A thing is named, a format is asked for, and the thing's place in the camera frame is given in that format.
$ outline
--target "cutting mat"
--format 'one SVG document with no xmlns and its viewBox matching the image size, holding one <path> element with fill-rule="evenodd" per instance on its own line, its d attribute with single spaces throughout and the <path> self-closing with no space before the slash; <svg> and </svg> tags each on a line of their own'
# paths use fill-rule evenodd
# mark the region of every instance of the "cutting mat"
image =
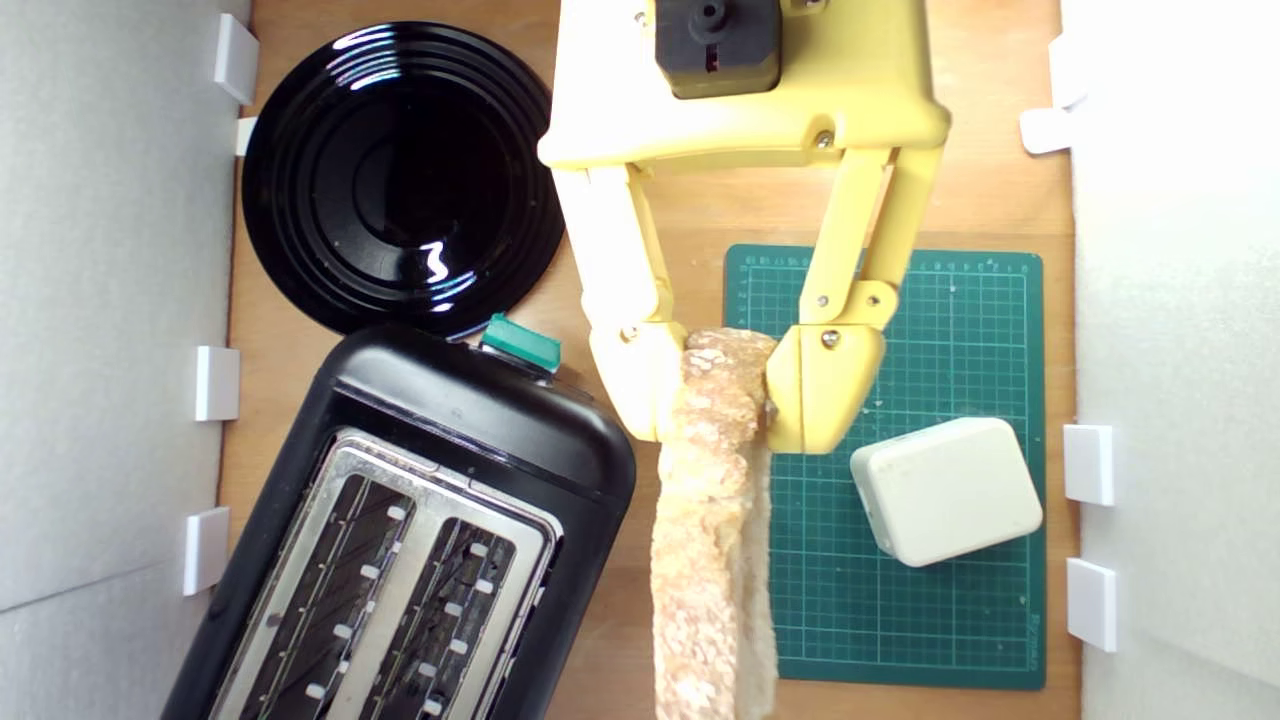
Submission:
<svg viewBox="0 0 1280 720">
<path fill-rule="evenodd" d="M 737 245 L 724 322 L 781 337 L 810 247 Z M 849 474 L 854 450 L 965 415 L 1018 432 L 1044 500 L 1041 261 L 916 251 L 884 361 L 831 455 L 773 459 L 771 593 L 783 678 L 1039 689 L 1044 530 L 929 568 L 881 552 Z"/>
</svg>

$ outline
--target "bread crust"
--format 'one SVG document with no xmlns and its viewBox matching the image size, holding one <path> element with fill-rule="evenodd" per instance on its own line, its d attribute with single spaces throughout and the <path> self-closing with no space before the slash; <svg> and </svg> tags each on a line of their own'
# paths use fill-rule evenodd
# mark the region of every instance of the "bread crust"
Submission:
<svg viewBox="0 0 1280 720">
<path fill-rule="evenodd" d="M 756 720 L 773 711 L 769 451 L 764 369 L 774 341 L 689 336 L 658 460 L 650 589 L 657 715 Z"/>
</svg>

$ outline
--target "black plate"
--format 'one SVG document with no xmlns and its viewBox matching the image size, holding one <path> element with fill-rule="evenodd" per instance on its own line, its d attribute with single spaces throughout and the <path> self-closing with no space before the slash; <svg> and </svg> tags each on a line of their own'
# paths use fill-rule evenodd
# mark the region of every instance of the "black plate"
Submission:
<svg viewBox="0 0 1280 720">
<path fill-rule="evenodd" d="M 549 117 L 547 87 L 477 35 L 403 22 L 338 38 L 259 115 L 242 183 L 253 250 L 339 333 L 468 334 L 529 292 L 563 236 L 536 156 Z"/>
</svg>

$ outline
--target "wooden surface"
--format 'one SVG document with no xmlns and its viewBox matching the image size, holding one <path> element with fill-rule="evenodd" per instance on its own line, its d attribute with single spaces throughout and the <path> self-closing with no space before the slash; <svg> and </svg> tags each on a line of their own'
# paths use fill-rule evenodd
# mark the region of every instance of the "wooden surface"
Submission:
<svg viewBox="0 0 1280 720">
<path fill-rule="evenodd" d="M 1076 520 L 1061 484 L 1061 424 L 1074 416 L 1073 224 L 1065 156 L 1028 158 L 1018 114 L 1048 102 L 1047 44 L 1056 3 L 932 0 L 937 95 L 955 115 L 922 247 L 1038 252 L 1044 259 L 1048 427 L 1048 685 L 1016 693 L 782 682 L 781 719 L 1079 717 L 1079 646 L 1066 634 L 1064 557 L 1076 552 Z M 521 55 L 544 78 L 554 63 L 556 0 L 255 0 L 261 41 L 257 100 L 333 37 L 393 19 L 434 19 L 475 29 Z M 255 114 L 257 108 L 247 108 Z M 735 170 L 655 181 L 650 200 L 677 315 L 689 327 L 721 323 L 724 250 L 735 242 L 812 243 L 829 177 L 812 170 Z M 564 342 L 564 361 L 603 397 L 588 355 L 586 323 L 567 243 L 512 316 Z M 220 501 L 233 537 L 261 488 L 302 396 L 337 337 L 291 306 L 264 275 L 237 208 L 230 345 L 242 352 L 241 419 L 227 429 Z M 608 569 L 557 689 L 549 717 L 653 717 L 649 532 L 657 447 L 639 445 L 639 486 Z"/>
</svg>

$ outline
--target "black toaster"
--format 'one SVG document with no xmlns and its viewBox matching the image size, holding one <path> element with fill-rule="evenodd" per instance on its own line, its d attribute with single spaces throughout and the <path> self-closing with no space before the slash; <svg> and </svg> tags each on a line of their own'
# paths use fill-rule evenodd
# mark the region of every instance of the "black toaster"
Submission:
<svg viewBox="0 0 1280 720">
<path fill-rule="evenodd" d="M 539 717 L 635 486 L 540 368 L 396 325 L 328 356 L 163 717 Z"/>
</svg>

